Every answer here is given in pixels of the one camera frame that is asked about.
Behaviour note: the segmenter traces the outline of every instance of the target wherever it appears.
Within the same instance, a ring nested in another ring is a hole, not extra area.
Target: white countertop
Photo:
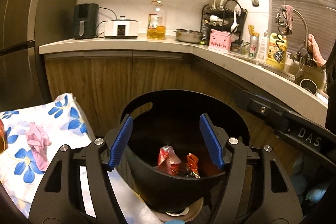
[[[146,38],[93,38],[83,40],[70,39],[39,47],[40,54],[101,50],[141,50],[194,54],[255,84],[304,117],[325,126],[328,105],[322,100],[271,71],[230,54],[209,49],[207,46],[176,42],[174,40],[156,41]]]

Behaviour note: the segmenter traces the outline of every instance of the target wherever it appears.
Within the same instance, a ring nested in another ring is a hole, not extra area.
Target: blue gripper pad
[[[208,148],[212,163],[216,165],[219,170],[222,170],[225,166],[223,160],[223,148],[218,142],[218,139],[204,114],[199,118],[199,129],[201,130],[205,145]]]
[[[125,147],[128,143],[132,131],[133,131],[133,119],[131,116],[128,116],[110,149],[109,166],[112,169],[118,166],[118,164],[120,163],[121,157],[123,156]]]

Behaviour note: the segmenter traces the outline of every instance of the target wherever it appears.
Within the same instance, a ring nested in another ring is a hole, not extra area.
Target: pink towel
[[[287,28],[284,30],[287,35],[293,33],[293,7],[289,5],[281,5],[278,13],[286,20]]]
[[[46,155],[46,147],[51,145],[48,134],[34,122],[29,123],[30,129],[26,132],[26,140],[31,147],[36,165],[41,171],[46,171],[49,161]]]
[[[312,34],[308,35],[308,49],[313,53],[313,59],[315,63],[319,67],[322,67],[326,63],[326,60],[322,57],[319,45],[317,44],[315,37]]]

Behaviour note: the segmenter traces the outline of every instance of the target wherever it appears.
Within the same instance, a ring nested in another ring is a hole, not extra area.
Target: yellow detergent bottle
[[[276,34],[276,33],[272,33],[271,37],[269,38],[269,47],[268,47],[268,55],[267,55],[266,63],[268,65],[271,65],[271,66],[275,67],[275,68],[284,69],[286,52],[287,52],[287,45],[288,45],[287,37],[285,35],[283,37],[281,35],[279,35],[281,37],[281,39],[284,41],[284,43],[283,42],[278,42],[278,45],[285,53],[283,54],[283,60],[280,63],[278,63],[273,57],[273,55],[278,51],[277,44],[275,43],[275,41],[278,40],[277,35],[278,34]]]

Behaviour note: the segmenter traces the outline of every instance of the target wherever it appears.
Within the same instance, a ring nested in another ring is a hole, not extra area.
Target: floral fabric
[[[71,148],[87,146],[91,140],[72,94],[60,95],[46,105],[2,112],[0,119],[8,147],[0,154],[0,182],[23,212],[24,204],[32,203],[44,171],[58,149],[63,144]],[[39,142],[32,143],[29,136],[37,128],[47,134],[44,137],[49,141],[36,137]],[[39,155],[46,157],[43,164]]]

